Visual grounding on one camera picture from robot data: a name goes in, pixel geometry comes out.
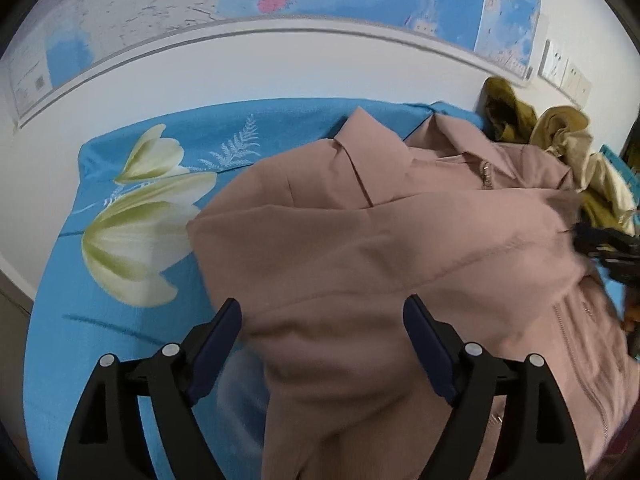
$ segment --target beige cloth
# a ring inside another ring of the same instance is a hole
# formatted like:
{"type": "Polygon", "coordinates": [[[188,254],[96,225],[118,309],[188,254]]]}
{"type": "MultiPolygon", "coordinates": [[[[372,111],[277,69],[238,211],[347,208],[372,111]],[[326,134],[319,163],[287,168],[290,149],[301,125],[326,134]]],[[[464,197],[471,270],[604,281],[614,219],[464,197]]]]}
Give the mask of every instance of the beige cloth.
{"type": "Polygon", "coordinates": [[[575,187],[588,187],[607,202],[620,230],[635,235],[633,214],[636,202],[622,176],[601,153],[591,153],[593,137],[587,131],[589,119],[575,108],[550,108],[538,120],[530,143],[560,158],[574,172],[575,187]]]}
{"type": "Polygon", "coordinates": [[[496,356],[544,354],[592,467],[640,374],[573,250],[579,204],[569,168],[535,146],[440,115],[402,143],[361,109],[335,140],[228,184],[188,232],[213,303],[238,298],[242,336],[264,360],[263,480],[418,478],[450,409],[402,324],[413,293],[496,356]]]}

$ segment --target wall switch panel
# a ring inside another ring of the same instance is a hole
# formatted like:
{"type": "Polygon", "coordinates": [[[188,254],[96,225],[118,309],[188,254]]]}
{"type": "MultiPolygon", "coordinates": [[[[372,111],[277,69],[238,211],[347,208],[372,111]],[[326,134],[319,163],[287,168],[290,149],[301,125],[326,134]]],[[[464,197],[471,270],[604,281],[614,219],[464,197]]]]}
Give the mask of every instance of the wall switch panel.
{"type": "Polygon", "coordinates": [[[547,40],[545,53],[542,57],[542,65],[540,66],[540,76],[556,88],[560,88],[567,61],[567,56],[562,52],[561,47],[557,43],[547,40]]]}
{"type": "Polygon", "coordinates": [[[562,78],[560,89],[571,100],[575,100],[575,96],[578,93],[578,86],[580,85],[581,77],[582,73],[580,72],[578,67],[575,65],[575,63],[570,62],[566,70],[564,71],[564,77],[562,78]]]}
{"type": "Polygon", "coordinates": [[[580,78],[580,82],[578,83],[578,89],[575,93],[575,103],[580,107],[584,108],[587,104],[587,100],[589,99],[589,95],[591,94],[591,88],[593,85],[590,81],[588,81],[585,76],[580,78]]]}

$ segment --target blue bedsheet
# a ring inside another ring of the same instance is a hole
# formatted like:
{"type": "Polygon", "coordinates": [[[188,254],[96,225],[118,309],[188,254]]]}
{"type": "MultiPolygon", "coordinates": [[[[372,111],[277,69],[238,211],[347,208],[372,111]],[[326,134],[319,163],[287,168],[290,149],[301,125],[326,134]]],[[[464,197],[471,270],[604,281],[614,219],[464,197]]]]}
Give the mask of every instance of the blue bedsheet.
{"type": "MultiPolygon", "coordinates": [[[[212,317],[184,225],[242,168],[335,135],[356,106],[401,137],[434,112],[482,128],[446,104],[280,99],[217,105],[126,126],[86,143],[76,200],[40,283],[28,334],[24,413],[42,480],[57,475],[66,430],[97,359],[152,355],[212,317]]],[[[229,480],[257,480],[268,392],[237,346],[195,407],[229,480]]],[[[172,478],[148,399],[145,434],[158,478],[172,478]]]]}

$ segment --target jacket zipper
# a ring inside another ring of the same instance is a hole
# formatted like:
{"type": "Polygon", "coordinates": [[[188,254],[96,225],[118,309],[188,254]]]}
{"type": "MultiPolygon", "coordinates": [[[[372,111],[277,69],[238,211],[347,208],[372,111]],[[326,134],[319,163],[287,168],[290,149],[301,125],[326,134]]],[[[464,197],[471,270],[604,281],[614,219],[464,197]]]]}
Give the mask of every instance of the jacket zipper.
{"type": "Polygon", "coordinates": [[[482,178],[482,189],[493,189],[494,181],[491,178],[491,165],[485,161],[480,161],[480,177],[482,178]]]}
{"type": "Polygon", "coordinates": [[[564,339],[564,344],[566,345],[566,348],[569,352],[569,359],[571,361],[571,366],[574,369],[574,374],[578,379],[578,384],[580,384],[580,388],[582,389],[584,394],[587,396],[587,398],[598,410],[598,413],[600,414],[600,419],[602,420],[602,429],[604,430],[604,439],[605,439],[605,442],[607,442],[609,440],[609,423],[607,422],[607,417],[604,413],[604,407],[602,406],[600,399],[598,399],[598,397],[596,397],[593,394],[591,389],[584,383],[584,381],[582,380],[582,377],[578,373],[578,366],[575,362],[574,350],[572,349],[571,344],[569,343],[569,337],[566,333],[566,328],[564,327],[564,322],[562,322],[562,316],[560,316],[560,311],[558,310],[557,305],[554,305],[554,312],[556,313],[556,319],[558,320],[558,324],[560,325],[562,338],[564,339]]]}
{"type": "MultiPolygon", "coordinates": [[[[483,189],[493,189],[494,188],[494,182],[492,180],[492,175],[491,175],[491,165],[485,161],[482,160],[480,162],[480,177],[482,178],[482,188],[483,189]]],[[[598,399],[593,392],[591,391],[591,389],[589,389],[589,387],[584,383],[584,381],[582,380],[582,377],[580,376],[580,374],[578,373],[578,366],[576,364],[575,361],[575,355],[574,355],[574,350],[571,347],[571,344],[569,343],[569,337],[566,333],[566,328],[564,327],[564,322],[562,322],[562,317],[560,316],[560,312],[558,310],[558,306],[554,305],[554,312],[556,313],[556,319],[558,320],[558,324],[560,325],[560,330],[562,332],[562,338],[564,339],[564,344],[566,345],[567,351],[569,352],[569,359],[571,361],[571,366],[574,369],[574,374],[576,376],[576,378],[578,379],[578,384],[580,384],[580,388],[582,389],[582,391],[584,392],[584,394],[587,396],[587,398],[591,401],[591,403],[596,407],[598,413],[600,414],[600,419],[602,420],[602,429],[604,430],[604,438],[605,441],[607,441],[609,439],[609,424],[607,423],[607,417],[604,413],[604,408],[602,406],[602,403],[600,402],[600,399],[598,399]]],[[[591,312],[589,310],[587,310],[587,313],[592,316],[591,312]]],[[[490,417],[490,424],[501,424],[502,423],[502,417],[497,415],[496,413],[494,413],[491,417],[490,417]]]]}

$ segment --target flower petal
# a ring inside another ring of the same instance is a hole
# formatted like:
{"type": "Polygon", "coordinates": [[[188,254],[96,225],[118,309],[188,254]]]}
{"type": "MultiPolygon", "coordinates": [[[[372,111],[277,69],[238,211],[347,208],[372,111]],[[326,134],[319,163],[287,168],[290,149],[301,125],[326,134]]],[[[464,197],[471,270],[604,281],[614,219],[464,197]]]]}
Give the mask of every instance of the flower petal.
{"type": "Polygon", "coordinates": [[[102,211],[95,221],[106,220],[124,210],[151,202],[191,205],[213,189],[216,179],[217,174],[208,171],[164,178],[124,194],[102,211]]]}
{"type": "MultiPolygon", "coordinates": [[[[178,294],[178,289],[159,274],[142,272],[146,277],[140,278],[139,273],[135,272],[133,276],[128,272],[131,268],[122,267],[126,258],[116,258],[120,265],[113,269],[113,259],[96,258],[97,255],[100,256],[100,251],[87,247],[83,240],[82,257],[91,276],[107,294],[122,303],[131,306],[158,306],[169,303],[178,294]]],[[[142,264],[132,265],[137,271],[143,270],[144,267],[142,264]]]]}
{"type": "Polygon", "coordinates": [[[184,175],[186,173],[189,173],[189,169],[185,168],[183,166],[175,166],[174,168],[172,168],[171,170],[167,171],[162,178],[166,178],[168,176],[176,176],[176,175],[184,175]]]}
{"type": "Polygon", "coordinates": [[[143,142],[129,156],[122,172],[114,179],[117,184],[140,182],[163,176],[180,164],[184,150],[175,139],[151,139],[143,142]]]}
{"type": "Polygon", "coordinates": [[[155,140],[155,139],[159,139],[160,136],[162,135],[162,132],[164,132],[164,129],[166,128],[165,124],[156,124],[156,126],[152,126],[151,128],[149,128],[145,133],[143,133],[140,138],[138,139],[138,141],[133,145],[133,148],[131,150],[131,152],[129,153],[129,157],[127,158],[127,161],[124,165],[124,169],[122,170],[122,172],[120,173],[119,176],[116,177],[116,180],[123,174],[125,173],[130,164],[131,161],[133,160],[133,158],[135,158],[136,154],[138,153],[138,151],[140,150],[140,147],[142,147],[142,145],[147,142],[148,140],[155,140]]]}
{"type": "Polygon", "coordinates": [[[141,204],[94,222],[85,231],[86,241],[159,272],[191,253],[186,224],[199,211],[194,205],[171,202],[141,204]]]}

